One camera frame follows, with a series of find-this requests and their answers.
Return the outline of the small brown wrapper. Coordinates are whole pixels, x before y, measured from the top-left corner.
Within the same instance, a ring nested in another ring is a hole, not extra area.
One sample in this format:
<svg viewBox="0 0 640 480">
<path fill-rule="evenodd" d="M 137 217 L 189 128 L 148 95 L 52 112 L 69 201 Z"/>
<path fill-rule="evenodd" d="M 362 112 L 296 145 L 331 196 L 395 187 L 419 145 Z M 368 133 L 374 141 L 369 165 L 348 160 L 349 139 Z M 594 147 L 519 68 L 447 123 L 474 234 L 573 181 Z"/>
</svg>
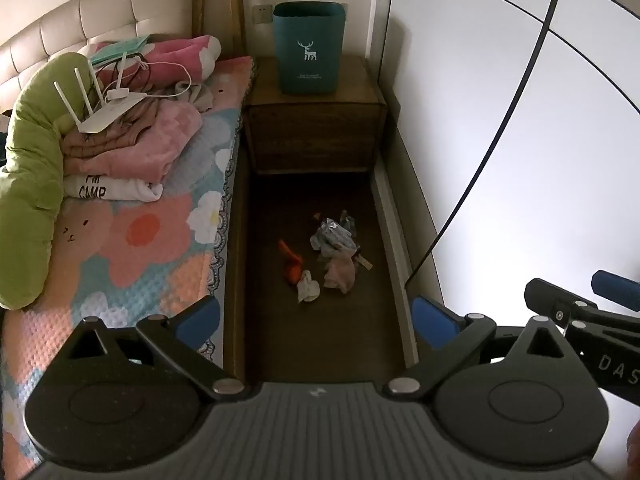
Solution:
<svg viewBox="0 0 640 480">
<path fill-rule="evenodd" d="M 360 266 L 363 266 L 368 271 L 373 268 L 373 264 L 370 263 L 370 261 L 364 258 L 361 254 L 356 255 L 355 260 L 360 264 Z"/>
</svg>

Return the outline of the pink wrapper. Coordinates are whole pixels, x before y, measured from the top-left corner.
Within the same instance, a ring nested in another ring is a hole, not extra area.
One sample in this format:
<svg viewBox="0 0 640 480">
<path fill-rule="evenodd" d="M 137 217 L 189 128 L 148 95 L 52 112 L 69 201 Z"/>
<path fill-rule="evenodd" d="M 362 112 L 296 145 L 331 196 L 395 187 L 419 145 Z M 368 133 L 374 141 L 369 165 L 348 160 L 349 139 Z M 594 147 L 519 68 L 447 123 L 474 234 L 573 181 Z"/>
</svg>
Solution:
<svg viewBox="0 0 640 480">
<path fill-rule="evenodd" d="M 337 289 L 346 295 L 354 287 L 355 280 L 356 268 L 349 254 L 337 255 L 326 264 L 323 278 L 325 288 Z"/>
</svg>

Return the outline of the white tissue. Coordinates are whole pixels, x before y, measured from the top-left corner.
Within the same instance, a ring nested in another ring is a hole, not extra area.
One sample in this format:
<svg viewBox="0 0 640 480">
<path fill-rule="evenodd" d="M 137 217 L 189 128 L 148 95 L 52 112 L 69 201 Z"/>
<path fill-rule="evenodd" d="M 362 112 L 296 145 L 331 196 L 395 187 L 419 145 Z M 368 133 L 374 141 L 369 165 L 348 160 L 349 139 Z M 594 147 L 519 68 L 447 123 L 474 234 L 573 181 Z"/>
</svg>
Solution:
<svg viewBox="0 0 640 480">
<path fill-rule="evenodd" d="M 319 298 L 320 292 L 320 284 L 312 278 L 310 271 L 303 270 L 302 276 L 297 283 L 297 301 L 300 304 L 313 302 Z"/>
</svg>

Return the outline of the silver snack wrapper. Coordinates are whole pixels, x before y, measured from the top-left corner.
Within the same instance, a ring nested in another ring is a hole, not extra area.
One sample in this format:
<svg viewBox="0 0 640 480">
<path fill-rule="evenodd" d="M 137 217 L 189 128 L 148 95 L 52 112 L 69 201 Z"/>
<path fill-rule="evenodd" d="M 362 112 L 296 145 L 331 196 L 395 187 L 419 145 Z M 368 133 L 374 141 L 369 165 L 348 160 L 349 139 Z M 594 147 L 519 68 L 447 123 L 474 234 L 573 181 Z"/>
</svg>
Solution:
<svg viewBox="0 0 640 480">
<path fill-rule="evenodd" d="M 333 258 L 341 254 L 351 257 L 358 250 L 352 233 L 332 219 L 320 223 L 318 230 L 310 238 L 310 244 L 312 249 L 320 252 L 324 258 Z"/>
</svg>

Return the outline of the teal deer trash bin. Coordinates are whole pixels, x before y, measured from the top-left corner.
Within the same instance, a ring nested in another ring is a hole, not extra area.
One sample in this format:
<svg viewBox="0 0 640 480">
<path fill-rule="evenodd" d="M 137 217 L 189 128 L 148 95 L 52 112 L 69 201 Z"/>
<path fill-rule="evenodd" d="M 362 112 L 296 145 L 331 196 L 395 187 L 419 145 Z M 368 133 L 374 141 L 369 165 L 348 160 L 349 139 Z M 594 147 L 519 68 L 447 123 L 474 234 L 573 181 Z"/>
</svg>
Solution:
<svg viewBox="0 0 640 480">
<path fill-rule="evenodd" d="M 337 2 L 287 1 L 274 7 L 274 55 L 283 93 L 336 91 L 345 22 L 344 6 Z"/>
</svg>

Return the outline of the floral bed cover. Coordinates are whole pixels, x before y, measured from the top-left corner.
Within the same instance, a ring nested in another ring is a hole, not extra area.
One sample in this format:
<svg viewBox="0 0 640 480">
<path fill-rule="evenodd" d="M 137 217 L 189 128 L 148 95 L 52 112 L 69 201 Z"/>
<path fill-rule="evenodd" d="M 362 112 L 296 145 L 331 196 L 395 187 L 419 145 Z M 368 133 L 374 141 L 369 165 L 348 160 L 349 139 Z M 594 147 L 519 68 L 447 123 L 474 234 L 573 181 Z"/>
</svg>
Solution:
<svg viewBox="0 0 640 480">
<path fill-rule="evenodd" d="M 224 299 L 241 107 L 254 78 L 251 58 L 219 63 L 204 84 L 203 125 L 153 203 L 67 196 L 55 227 L 46 288 L 10 312 L 1 332 L 2 474 L 26 477 L 40 458 L 24 408 L 73 329 L 88 316 L 121 328 L 173 315 L 204 296 Z"/>
</svg>

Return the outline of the white printed shirt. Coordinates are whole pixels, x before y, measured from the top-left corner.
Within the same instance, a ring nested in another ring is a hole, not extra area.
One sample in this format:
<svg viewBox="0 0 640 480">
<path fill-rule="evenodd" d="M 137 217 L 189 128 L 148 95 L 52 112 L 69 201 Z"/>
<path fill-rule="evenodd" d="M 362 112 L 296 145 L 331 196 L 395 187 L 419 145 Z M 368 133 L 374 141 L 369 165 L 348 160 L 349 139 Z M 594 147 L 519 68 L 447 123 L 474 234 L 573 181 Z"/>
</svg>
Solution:
<svg viewBox="0 0 640 480">
<path fill-rule="evenodd" d="M 68 176 L 63 180 L 66 196 L 78 200 L 120 200 L 121 202 L 157 202 L 163 195 L 163 185 L 140 179 L 119 179 L 107 176 Z"/>
</svg>

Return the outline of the green long pillow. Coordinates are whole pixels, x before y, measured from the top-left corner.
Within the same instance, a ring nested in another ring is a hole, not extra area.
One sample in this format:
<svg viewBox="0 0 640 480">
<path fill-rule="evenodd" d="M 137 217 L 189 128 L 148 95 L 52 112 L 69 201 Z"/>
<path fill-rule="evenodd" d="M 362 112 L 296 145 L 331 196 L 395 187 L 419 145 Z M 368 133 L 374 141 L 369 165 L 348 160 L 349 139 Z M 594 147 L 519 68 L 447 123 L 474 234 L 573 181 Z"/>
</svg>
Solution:
<svg viewBox="0 0 640 480">
<path fill-rule="evenodd" d="M 34 73 L 14 103 L 1 167 L 1 307 L 20 310 L 42 293 L 63 200 L 64 134 L 85 111 L 89 60 L 66 52 Z"/>
</svg>

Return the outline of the brown folded garment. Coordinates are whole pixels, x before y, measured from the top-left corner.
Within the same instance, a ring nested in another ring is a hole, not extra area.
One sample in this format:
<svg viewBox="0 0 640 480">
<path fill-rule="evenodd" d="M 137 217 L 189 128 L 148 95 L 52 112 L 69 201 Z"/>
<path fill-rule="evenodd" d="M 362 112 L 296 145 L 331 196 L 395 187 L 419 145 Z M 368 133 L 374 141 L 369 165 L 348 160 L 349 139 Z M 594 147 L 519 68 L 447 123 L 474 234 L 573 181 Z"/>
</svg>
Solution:
<svg viewBox="0 0 640 480">
<path fill-rule="evenodd" d="M 99 133 L 81 133 L 73 128 L 61 142 L 65 156 L 90 158 L 101 153 L 129 148 L 154 125 L 160 108 L 157 100 L 143 100 Z"/>
</svg>

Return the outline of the dark wooden nightstand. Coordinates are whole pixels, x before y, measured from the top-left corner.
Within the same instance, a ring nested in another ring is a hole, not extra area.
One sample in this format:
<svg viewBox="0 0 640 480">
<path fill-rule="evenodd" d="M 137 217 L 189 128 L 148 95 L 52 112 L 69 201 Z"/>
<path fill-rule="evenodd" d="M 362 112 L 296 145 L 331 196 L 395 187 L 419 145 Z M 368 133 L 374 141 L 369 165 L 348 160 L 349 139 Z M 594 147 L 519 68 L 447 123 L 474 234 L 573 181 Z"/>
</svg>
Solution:
<svg viewBox="0 0 640 480">
<path fill-rule="evenodd" d="M 369 171 L 378 158 L 387 106 L 367 62 L 342 58 L 333 94 L 281 92 L 275 58 L 258 58 L 245 105 L 253 162 L 263 174 Z"/>
</svg>

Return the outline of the white wardrobe door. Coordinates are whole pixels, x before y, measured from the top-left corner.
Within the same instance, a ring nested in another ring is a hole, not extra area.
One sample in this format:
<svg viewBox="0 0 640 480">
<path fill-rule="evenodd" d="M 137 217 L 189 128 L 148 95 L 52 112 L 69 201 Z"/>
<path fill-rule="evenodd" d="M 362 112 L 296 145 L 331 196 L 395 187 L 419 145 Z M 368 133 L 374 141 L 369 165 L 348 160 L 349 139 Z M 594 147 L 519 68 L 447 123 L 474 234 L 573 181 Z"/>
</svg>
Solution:
<svg viewBox="0 0 640 480">
<path fill-rule="evenodd" d="M 497 318 L 639 275 L 639 0 L 390 0 L 411 296 Z"/>
</svg>

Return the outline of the white wifi router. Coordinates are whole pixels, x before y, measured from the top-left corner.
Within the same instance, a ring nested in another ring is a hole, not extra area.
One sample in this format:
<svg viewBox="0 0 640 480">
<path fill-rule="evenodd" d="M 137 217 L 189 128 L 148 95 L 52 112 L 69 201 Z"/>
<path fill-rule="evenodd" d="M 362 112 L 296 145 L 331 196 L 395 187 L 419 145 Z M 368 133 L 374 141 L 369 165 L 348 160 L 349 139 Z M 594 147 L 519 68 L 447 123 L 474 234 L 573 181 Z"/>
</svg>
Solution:
<svg viewBox="0 0 640 480">
<path fill-rule="evenodd" d="M 116 79 L 116 87 L 112 90 L 103 90 L 98 78 L 98 74 L 94 69 L 90 60 L 88 60 L 88 71 L 91 76 L 93 88 L 96 90 L 98 102 L 93 106 L 89 100 L 88 90 L 84 86 L 84 81 L 78 67 L 74 68 L 74 75 L 80 91 L 82 100 L 85 103 L 88 116 L 80 119 L 75 109 L 67 99 L 65 91 L 58 81 L 53 81 L 58 97 L 65 106 L 67 113 L 72 118 L 73 123 L 80 133 L 98 134 L 116 122 L 118 118 L 124 116 L 128 110 L 131 110 L 137 104 L 141 103 L 149 95 L 145 92 L 133 92 L 122 86 L 122 75 L 118 75 Z"/>
</svg>

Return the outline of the pink plush toy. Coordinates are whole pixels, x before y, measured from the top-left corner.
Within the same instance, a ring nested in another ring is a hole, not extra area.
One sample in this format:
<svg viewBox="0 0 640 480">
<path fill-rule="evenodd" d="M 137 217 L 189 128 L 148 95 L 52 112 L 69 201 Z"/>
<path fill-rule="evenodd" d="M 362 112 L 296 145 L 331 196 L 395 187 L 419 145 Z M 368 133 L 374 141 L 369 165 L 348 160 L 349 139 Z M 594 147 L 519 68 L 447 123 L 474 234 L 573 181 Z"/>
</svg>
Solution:
<svg viewBox="0 0 640 480">
<path fill-rule="evenodd" d="M 199 84 L 213 72 L 221 55 L 221 43 L 214 36 L 148 42 L 140 53 L 127 56 L 96 69 L 104 89 L 122 86 L 131 91 L 163 90 L 178 82 Z"/>
</svg>

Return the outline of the beige padded headboard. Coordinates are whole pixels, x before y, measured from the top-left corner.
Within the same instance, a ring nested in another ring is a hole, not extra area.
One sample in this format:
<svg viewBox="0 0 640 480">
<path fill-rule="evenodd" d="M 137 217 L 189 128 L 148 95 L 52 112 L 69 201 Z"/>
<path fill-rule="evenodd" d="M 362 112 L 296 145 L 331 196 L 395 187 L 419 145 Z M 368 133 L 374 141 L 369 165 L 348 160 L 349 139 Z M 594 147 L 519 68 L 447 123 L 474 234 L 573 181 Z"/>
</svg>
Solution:
<svg viewBox="0 0 640 480">
<path fill-rule="evenodd" d="M 65 52 L 101 42 L 192 35 L 192 0 L 70 0 L 1 43 L 1 109 L 9 110 L 32 75 Z"/>
</svg>

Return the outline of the brown wooden frame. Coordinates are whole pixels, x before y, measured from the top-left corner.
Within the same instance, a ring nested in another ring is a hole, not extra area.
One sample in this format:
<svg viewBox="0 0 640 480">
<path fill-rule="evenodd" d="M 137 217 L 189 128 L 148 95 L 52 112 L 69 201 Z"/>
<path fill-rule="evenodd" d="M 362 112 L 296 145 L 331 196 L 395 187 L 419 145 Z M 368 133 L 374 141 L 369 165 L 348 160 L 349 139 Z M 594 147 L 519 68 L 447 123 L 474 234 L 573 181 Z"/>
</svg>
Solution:
<svg viewBox="0 0 640 480">
<path fill-rule="evenodd" d="M 216 36 L 224 58 L 246 55 L 243 0 L 192 0 L 192 32 Z"/>
</svg>

